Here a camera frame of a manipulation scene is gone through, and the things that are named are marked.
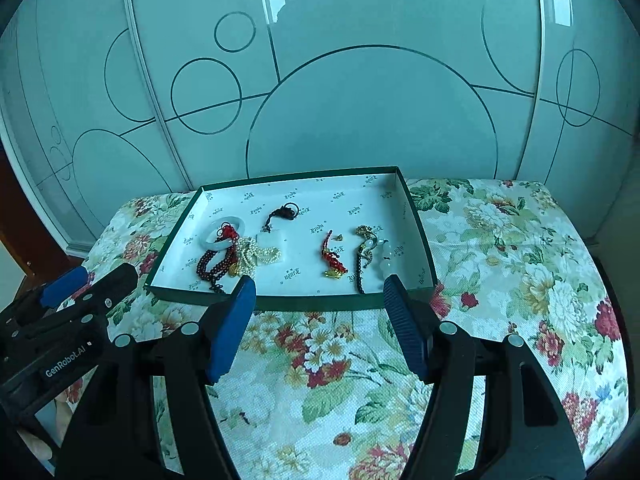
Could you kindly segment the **person left hand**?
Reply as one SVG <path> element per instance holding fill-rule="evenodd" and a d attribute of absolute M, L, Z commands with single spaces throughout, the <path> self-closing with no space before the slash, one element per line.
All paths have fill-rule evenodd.
<path fill-rule="evenodd" d="M 44 404 L 34 416 L 20 422 L 17 432 L 37 460 L 50 462 L 60 450 L 72 416 L 73 411 L 63 391 Z"/>

